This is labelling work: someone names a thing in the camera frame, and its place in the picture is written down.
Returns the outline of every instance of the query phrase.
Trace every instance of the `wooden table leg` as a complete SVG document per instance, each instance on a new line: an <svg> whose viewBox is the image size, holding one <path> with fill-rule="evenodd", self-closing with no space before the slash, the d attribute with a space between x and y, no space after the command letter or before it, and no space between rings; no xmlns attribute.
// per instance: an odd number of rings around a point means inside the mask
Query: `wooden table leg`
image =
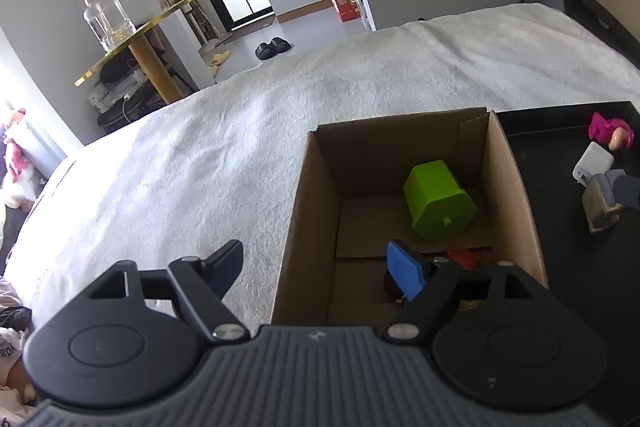
<svg viewBox="0 0 640 427"><path fill-rule="evenodd" d="M129 45L129 49L167 105L182 99L180 89L175 85L174 80L144 35L133 41Z"/></svg>

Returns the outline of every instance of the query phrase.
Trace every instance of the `white bedspread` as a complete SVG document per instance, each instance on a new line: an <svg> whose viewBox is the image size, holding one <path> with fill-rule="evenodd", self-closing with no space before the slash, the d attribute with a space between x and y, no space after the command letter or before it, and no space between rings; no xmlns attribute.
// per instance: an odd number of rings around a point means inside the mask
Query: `white bedspread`
<svg viewBox="0 0 640 427"><path fill-rule="evenodd" d="M237 238L245 268L225 301L255 330L270 319L305 135L319 123L639 95L627 60L540 5L409 23L283 57L83 149L47 185L6 277L40 325L119 259L164 267Z"/></svg>

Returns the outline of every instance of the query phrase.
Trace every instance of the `brown baseboard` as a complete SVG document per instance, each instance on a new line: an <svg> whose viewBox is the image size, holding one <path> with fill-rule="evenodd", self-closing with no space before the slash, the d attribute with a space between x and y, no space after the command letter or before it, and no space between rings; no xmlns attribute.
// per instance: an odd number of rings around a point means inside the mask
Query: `brown baseboard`
<svg viewBox="0 0 640 427"><path fill-rule="evenodd" d="M307 4L302 8L297 8L295 10L291 10L290 12L285 12L281 15L277 15L276 19L280 24L282 24L283 22L287 22L292 19L297 19L298 17L303 17L313 12L319 12L320 10L324 10L333 5L334 4L331 2L331 0L321 0L313 4Z"/></svg>

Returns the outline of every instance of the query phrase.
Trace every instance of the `gray ribbed surface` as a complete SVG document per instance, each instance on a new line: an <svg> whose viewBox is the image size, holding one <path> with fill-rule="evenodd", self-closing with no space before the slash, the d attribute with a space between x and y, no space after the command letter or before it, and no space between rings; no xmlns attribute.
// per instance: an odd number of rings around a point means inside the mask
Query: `gray ribbed surface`
<svg viewBox="0 0 640 427"><path fill-rule="evenodd" d="M368 327L263 327L219 347L199 374L154 405L81 415L43 404L28 427L153 426L605 426L585 406L538 417L501 413L452 393L418 349Z"/></svg>

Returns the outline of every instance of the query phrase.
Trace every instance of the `beige slipper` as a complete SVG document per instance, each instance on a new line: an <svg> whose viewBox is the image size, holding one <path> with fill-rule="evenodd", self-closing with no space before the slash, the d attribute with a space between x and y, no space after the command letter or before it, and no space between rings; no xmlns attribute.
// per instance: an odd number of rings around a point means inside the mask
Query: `beige slipper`
<svg viewBox="0 0 640 427"><path fill-rule="evenodd" d="M209 63L209 66L219 66L220 64L222 64L222 62L224 62L229 58L229 55L231 55L231 52L229 50L222 53L216 53L211 58L211 62Z"/></svg>

